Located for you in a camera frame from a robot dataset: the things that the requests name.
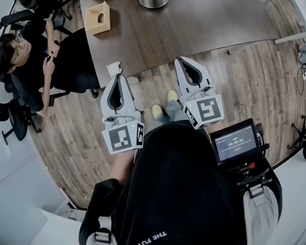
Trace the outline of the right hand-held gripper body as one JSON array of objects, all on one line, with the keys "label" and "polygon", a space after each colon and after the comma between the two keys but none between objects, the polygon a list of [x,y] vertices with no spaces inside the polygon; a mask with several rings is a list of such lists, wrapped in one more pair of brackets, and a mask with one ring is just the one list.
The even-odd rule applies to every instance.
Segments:
[{"label": "right hand-held gripper body", "polygon": [[182,111],[196,130],[225,118],[221,95],[216,94],[214,84],[180,96],[180,103]]}]

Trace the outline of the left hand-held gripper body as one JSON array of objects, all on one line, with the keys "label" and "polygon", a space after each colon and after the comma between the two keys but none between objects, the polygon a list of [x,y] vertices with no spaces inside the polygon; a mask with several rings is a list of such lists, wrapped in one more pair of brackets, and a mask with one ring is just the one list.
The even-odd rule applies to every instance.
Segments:
[{"label": "left hand-held gripper body", "polygon": [[102,134],[111,155],[143,148],[142,112],[105,116],[103,123],[105,129]]}]

